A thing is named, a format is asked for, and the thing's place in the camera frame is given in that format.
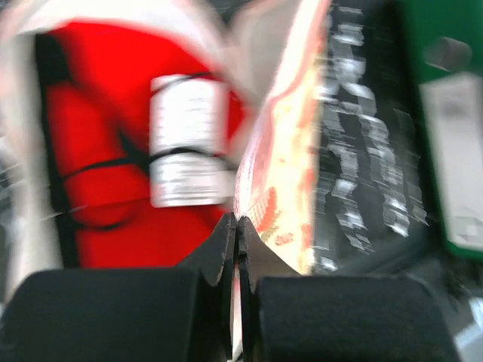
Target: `black plastic piece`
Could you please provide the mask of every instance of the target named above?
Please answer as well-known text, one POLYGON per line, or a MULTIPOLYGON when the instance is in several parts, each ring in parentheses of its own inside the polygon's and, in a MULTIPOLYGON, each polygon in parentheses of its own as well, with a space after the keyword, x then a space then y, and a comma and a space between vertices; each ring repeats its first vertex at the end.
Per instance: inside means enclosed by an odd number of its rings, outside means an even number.
POLYGON ((449 254, 439 255, 443 266, 443 282, 448 294, 456 301, 468 297, 483 298, 483 274, 481 263, 449 254))
POLYGON ((235 217, 174 268, 44 271, 9 303, 1 361, 219 361, 229 328, 235 217))
POLYGON ((454 278, 442 262, 444 259, 443 251, 434 253, 405 269, 402 274, 410 275, 429 285, 435 293, 451 334, 456 336, 475 323, 469 306, 469 298, 472 296, 463 292, 466 290, 466 279, 454 278))
POLYGON ((243 360, 260 360, 259 301, 255 295, 258 282, 268 276, 300 276, 280 259, 258 236, 250 219, 243 216, 237 227, 238 267, 240 271, 241 324, 243 326, 243 360))

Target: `white label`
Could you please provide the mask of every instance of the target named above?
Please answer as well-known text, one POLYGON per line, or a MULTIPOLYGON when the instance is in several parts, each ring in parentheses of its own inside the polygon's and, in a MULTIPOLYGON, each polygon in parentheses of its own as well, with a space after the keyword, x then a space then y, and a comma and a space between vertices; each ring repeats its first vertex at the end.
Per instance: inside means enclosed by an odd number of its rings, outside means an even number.
POLYGON ((483 250, 481 87, 466 72, 421 85, 448 239, 472 250, 483 250))
MULTIPOLYGON (((176 147, 222 152, 226 123, 224 85, 206 79, 176 81, 182 77, 185 75, 169 75, 152 82, 153 89, 162 89, 152 98, 151 153, 176 147)), ((154 207, 222 204, 232 195, 230 186, 229 172, 218 158, 184 153, 151 164, 154 207)))

